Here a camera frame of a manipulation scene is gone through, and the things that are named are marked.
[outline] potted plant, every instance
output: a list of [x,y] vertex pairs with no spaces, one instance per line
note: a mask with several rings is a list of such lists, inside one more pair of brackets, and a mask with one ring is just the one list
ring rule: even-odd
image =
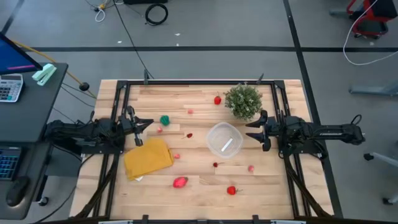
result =
[[238,84],[225,93],[225,107],[231,109],[236,118],[248,121],[262,110],[261,97],[253,86]]

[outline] yellow cloth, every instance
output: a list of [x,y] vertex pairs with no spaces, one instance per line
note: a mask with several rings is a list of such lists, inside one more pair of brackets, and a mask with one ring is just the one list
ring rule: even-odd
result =
[[143,146],[136,147],[124,155],[124,165],[129,180],[169,167],[173,162],[173,156],[166,142],[158,138],[150,138]]

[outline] green toy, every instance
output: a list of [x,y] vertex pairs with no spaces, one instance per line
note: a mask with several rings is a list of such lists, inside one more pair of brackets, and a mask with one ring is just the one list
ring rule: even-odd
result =
[[164,125],[167,126],[170,124],[169,116],[163,115],[160,117],[160,122]]

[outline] calculator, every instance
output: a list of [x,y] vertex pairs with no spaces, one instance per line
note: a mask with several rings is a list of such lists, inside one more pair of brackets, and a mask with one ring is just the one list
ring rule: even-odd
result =
[[23,86],[21,74],[0,75],[0,103],[15,103]]
[[21,155],[21,147],[0,146],[0,180],[14,180]]

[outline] wooden table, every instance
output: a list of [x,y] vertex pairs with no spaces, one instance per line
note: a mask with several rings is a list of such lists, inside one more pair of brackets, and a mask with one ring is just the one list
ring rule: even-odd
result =
[[[300,80],[284,80],[292,115],[310,120],[307,103]],[[109,118],[113,106],[117,80],[103,80],[95,106],[95,118]],[[263,152],[261,145],[247,137],[246,132],[260,132],[247,128],[246,122],[236,120],[223,105],[214,105],[213,98],[232,85],[137,85],[130,90],[129,105],[140,118],[152,118],[142,135],[162,138],[173,154],[180,154],[172,167],[158,170],[138,181],[128,181],[125,175],[123,155],[118,167],[118,176],[111,212],[112,219],[232,219],[250,220],[252,215],[260,219],[293,218],[284,162],[278,157],[277,143],[272,139],[272,149]],[[262,107],[269,116],[275,116],[271,88],[259,85],[262,93]],[[159,118],[167,114],[171,124],[163,127],[163,133],[156,129]],[[206,146],[207,132],[215,124],[226,121],[239,129],[244,145],[236,156],[221,159]],[[193,133],[192,138],[182,139]],[[128,136],[126,151],[134,149],[134,137]],[[98,185],[102,155],[95,155],[81,169],[70,215],[77,214],[93,195]],[[328,187],[320,161],[309,155],[301,155],[305,183],[318,203],[333,213]],[[214,162],[222,162],[218,168]],[[248,172],[248,166],[254,172]],[[188,184],[183,189],[174,189],[174,178],[187,176]],[[237,195],[226,193],[229,185],[239,190]],[[302,199],[296,190],[300,214],[303,215]],[[101,211],[105,207],[104,194]]]

